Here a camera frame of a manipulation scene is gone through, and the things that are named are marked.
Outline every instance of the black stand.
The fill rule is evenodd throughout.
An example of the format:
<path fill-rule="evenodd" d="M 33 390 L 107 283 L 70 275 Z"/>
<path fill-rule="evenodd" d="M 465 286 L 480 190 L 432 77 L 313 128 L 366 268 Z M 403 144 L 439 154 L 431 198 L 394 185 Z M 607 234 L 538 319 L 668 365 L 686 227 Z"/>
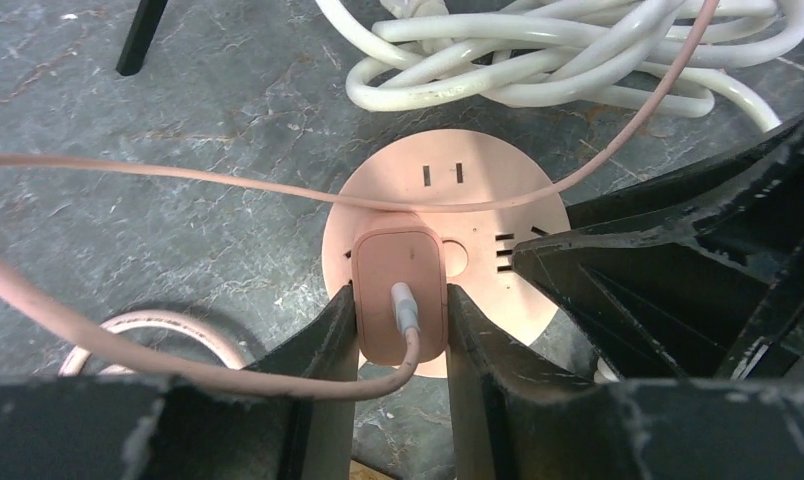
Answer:
<path fill-rule="evenodd" d="M 514 271 L 629 377 L 804 369 L 804 116 L 753 144 L 567 210 Z"/>
<path fill-rule="evenodd" d="M 146 52 L 155 37 L 167 0 L 140 0 L 134 22 L 125 38 L 125 46 L 116 64 L 116 71 L 123 77 L 134 75 L 143 68 Z"/>

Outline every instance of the gray marble floor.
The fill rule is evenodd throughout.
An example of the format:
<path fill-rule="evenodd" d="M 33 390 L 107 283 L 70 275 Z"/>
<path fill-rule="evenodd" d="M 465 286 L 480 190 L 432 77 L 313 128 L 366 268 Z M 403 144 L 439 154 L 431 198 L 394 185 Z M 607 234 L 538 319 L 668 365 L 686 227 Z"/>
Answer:
<path fill-rule="evenodd" d="M 366 24 L 387 18 L 378 1 L 346 3 Z M 495 5 L 447 3 L 456 12 Z M 175 0 L 143 71 L 122 78 L 113 68 L 135 6 L 0 0 L 0 152 L 178 165 L 336 191 L 389 142 L 454 127 L 512 142 L 560 178 L 629 113 L 582 103 L 508 109 L 480 98 L 365 112 L 343 90 L 360 55 L 310 0 Z M 782 118 L 804 109 L 804 42 L 784 61 L 732 73 Z M 592 198 L 755 134 L 723 99 L 705 118 L 653 118 L 564 199 Z M 257 357 L 326 301 L 319 252 L 328 208 L 168 179 L 0 169 L 0 254 L 93 319 L 139 307 L 188 311 Z M 581 371 L 590 359 L 577 341 L 559 317 L 535 348 Z M 0 302 L 0 375 L 52 375 L 69 349 Z M 368 365 L 361 374 L 384 372 Z M 415 379 L 360 404 L 354 445 L 359 458 L 404 478 L 453 478 L 445 382 Z"/>

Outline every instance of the coiled cable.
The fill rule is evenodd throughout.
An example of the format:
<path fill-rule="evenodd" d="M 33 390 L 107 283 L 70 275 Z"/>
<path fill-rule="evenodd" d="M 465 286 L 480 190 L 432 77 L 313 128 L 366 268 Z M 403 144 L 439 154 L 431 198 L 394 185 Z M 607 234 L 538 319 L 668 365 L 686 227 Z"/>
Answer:
<path fill-rule="evenodd" d="M 450 15 L 443 0 L 382 0 L 397 20 L 364 28 L 340 0 L 317 0 L 329 22 L 367 58 L 346 79 L 346 92 L 370 111 L 431 107 L 482 95 L 512 107 L 574 100 L 637 109 L 650 92 L 620 86 L 638 71 L 661 77 L 691 27 L 700 0 L 517 0 L 499 12 Z M 772 37 L 750 41 L 780 17 Z M 718 69 L 758 65 L 804 38 L 804 0 L 723 0 L 658 113 L 701 117 L 712 91 L 744 109 L 763 131 L 780 121 L 767 103 Z M 734 45 L 713 45 L 735 42 Z M 511 58 L 516 50 L 533 50 Z M 471 63 L 490 53 L 490 65 Z M 381 85 L 379 75 L 400 70 Z"/>

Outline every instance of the cable plug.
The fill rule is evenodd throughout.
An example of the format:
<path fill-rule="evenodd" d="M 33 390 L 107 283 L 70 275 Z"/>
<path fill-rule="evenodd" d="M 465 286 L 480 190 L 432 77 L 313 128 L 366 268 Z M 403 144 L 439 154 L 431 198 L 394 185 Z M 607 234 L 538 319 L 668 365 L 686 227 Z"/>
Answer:
<path fill-rule="evenodd" d="M 390 297 L 393 299 L 393 315 L 396 317 L 396 328 L 405 335 L 409 328 L 420 331 L 419 311 L 414 294 L 407 283 L 399 282 L 390 287 Z"/>

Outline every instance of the pink cable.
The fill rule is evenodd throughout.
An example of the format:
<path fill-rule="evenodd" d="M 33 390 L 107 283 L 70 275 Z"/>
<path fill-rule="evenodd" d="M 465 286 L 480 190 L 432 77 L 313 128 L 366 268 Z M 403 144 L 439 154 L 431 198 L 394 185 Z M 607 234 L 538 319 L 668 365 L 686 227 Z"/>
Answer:
<path fill-rule="evenodd" d="M 492 202 L 462 205 L 412 205 L 360 199 L 342 195 L 316 192 L 289 185 L 231 177 L 196 170 L 135 165 L 104 160 L 89 160 L 61 156 L 0 155 L 1 166 L 62 167 L 83 170 L 102 170 L 139 175 L 206 180 L 245 188 L 270 190 L 298 195 L 315 200 L 337 202 L 347 205 L 390 211 L 465 213 L 483 210 L 499 210 L 524 205 L 547 195 L 563 191 L 589 175 L 610 158 L 655 111 L 673 82 L 682 73 L 702 35 L 711 23 L 719 0 L 705 0 L 694 21 L 688 37 L 670 69 L 658 87 L 638 110 L 626 127 L 593 159 L 567 178 L 549 187 L 516 197 Z M 113 335 L 90 322 L 79 313 L 61 305 L 44 292 L 31 285 L 9 265 L 0 260 L 0 298 L 26 316 L 59 337 L 94 352 L 100 357 L 132 370 L 152 373 L 174 373 L 188 378 L 201 386 L 224 392 L 258 396 L 292 396 L 312 399 L 366 400 L 386 395 L 404 385 L 414 374 L 419 357 L 419 336 L 415 329 L 405 333 L 408 350 L 402 365 L 385 377 L 363 382 L 330 382 L 281 375 L 229 370 L 183 360 L 137 345 L 118 335 Z"/>

